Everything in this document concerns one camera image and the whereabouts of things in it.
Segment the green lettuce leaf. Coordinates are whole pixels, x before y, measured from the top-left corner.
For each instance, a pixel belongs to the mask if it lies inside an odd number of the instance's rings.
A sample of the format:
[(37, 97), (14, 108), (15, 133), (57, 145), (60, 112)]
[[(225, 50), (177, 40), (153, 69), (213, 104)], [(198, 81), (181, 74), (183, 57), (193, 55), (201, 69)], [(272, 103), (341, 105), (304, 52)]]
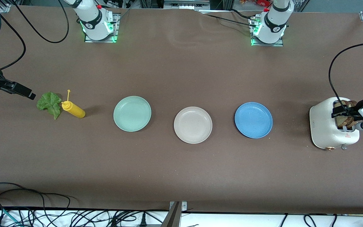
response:
[(39, 110), (46, 110), (53, 116), (54, 120), (57, 120), (61, 114), (61, 102), (62, 99), (56, 93), (46, 92), (39, 98), (36, 107)]

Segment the green round plate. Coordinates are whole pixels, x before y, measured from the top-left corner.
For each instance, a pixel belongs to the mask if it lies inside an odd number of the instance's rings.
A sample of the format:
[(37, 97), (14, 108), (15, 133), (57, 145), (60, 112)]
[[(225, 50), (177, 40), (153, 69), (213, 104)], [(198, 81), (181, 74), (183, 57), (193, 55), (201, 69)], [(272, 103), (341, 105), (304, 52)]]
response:
[(113, 111), (115, 124), (123, 131), (136, 132), (150, 122), (152, 109), (146, 99), (128, 96), (117, 103)]

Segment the red packet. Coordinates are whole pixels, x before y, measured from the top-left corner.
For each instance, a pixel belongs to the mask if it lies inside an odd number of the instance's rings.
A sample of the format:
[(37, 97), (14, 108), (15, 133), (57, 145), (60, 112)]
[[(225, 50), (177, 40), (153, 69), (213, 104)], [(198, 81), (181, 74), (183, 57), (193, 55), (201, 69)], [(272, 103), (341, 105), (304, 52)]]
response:
[(239, 0), (242, 4), (245, 4), (247, 2), (255, 3), (257, 5), (268, 7), (271, 5), (272, 0)]

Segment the white two-slot toaster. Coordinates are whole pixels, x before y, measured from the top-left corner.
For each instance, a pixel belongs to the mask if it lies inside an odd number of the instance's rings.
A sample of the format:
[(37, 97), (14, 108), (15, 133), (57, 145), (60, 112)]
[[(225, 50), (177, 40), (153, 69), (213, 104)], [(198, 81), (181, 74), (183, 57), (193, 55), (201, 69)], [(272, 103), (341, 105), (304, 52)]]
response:
[(331, 97), (311, 107), (309, 122), (311, 138), (315, 146), (322, 149), (347, 149), (347, 146), (359, 141), (359, 130), (352, 128), (338, 128), (336, 120), (331, 117), (337, 98)]

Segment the aluminium profile bracket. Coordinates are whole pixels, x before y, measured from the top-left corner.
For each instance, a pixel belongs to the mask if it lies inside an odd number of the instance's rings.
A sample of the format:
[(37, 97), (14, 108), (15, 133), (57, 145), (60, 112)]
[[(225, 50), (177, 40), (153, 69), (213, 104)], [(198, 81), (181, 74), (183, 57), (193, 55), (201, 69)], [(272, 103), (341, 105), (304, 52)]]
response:
[(181, 215), (187, 210), (187, 201), (171, 201), (170, 210), (160, 227), (180, 227)]

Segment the beige round plate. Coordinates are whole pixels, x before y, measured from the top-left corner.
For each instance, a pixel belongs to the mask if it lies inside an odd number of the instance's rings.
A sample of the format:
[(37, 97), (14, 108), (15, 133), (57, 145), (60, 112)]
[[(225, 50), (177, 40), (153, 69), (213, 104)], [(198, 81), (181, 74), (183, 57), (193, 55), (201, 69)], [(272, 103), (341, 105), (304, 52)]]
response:
[(173, 129), (181, 141), (198, 144), (210, 137), (213, 122), (204, 109), (194, 106), (186, 107), (176, 115)]

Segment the grey metal box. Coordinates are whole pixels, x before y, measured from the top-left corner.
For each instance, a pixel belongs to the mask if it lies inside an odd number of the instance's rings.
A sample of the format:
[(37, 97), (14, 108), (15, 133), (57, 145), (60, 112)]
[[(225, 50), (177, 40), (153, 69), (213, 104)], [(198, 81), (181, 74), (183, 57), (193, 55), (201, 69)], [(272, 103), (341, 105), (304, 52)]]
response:
[(163, 8), (210, 10), (210, 0), (163, 0)]

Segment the yellow mustard squeeze bottle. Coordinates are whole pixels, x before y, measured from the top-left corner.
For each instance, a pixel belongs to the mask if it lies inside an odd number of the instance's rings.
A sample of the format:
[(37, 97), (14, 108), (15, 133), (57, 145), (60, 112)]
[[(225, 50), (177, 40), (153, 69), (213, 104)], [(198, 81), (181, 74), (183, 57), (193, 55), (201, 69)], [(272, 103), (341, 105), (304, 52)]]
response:
[(79, 106), (75, 105), (73, 102), (69, 101), (71, 90), (67, 90), (67, 100), (64, 102), (61, 102), (61, 106), (64, 111), (72, 114), (73, 116), (77, 118), (84, 118), (86, 115), (86, 112), (80, 108)]

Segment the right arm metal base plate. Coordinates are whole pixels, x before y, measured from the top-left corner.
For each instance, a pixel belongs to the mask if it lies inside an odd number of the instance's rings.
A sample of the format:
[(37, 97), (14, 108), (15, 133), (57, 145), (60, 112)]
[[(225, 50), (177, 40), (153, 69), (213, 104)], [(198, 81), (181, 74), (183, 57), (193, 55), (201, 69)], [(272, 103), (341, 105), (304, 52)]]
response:
[(81, 21), (86, 43), (116, 43), (121, 14), (100, 10), (101, 20)]

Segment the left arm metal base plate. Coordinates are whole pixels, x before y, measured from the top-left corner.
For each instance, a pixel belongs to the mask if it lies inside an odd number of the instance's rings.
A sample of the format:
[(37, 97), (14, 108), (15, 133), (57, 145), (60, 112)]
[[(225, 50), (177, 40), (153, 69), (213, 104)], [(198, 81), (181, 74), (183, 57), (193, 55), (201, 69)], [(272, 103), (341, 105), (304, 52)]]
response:
[(263, 25), (261, 14), (250, 17), (248, 22), (249, 25), (253, 25), (253, 27), (250, 28), (252, 46), (283, 46), (282, 36), (284, 35), (286, 24), (276, 26), (275, 24), (270, 23), (271, 27), (268, 27), (268, 24)]

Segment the blue round plate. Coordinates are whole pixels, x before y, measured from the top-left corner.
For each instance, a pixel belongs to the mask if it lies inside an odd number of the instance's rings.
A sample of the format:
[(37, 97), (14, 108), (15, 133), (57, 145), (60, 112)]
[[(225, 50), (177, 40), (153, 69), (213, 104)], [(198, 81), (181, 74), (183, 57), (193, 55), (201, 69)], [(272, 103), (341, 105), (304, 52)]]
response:
[(234, 115), (238, 131), (248, 138), (263, 138), (271, 132), (273, 118), (266, 106), (258, 102), (240, 105)]

